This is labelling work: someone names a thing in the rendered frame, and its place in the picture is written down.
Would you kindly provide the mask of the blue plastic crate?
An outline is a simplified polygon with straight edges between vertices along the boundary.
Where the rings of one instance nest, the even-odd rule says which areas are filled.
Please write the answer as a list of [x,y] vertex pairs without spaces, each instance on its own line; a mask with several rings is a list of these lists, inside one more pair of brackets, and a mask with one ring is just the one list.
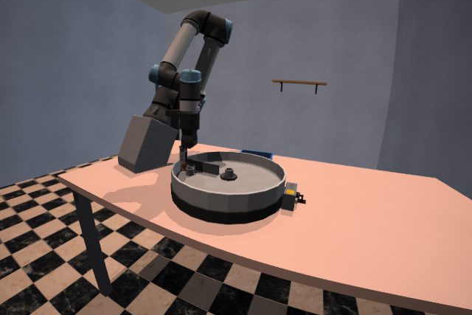
[[250,153],[258,156],[263,156],[267,159],[273,160],[273,155],[274,153],[267,153],[267,152],[261,152],[261,151],[254,151],[254,150],[241,150],[241,153]]

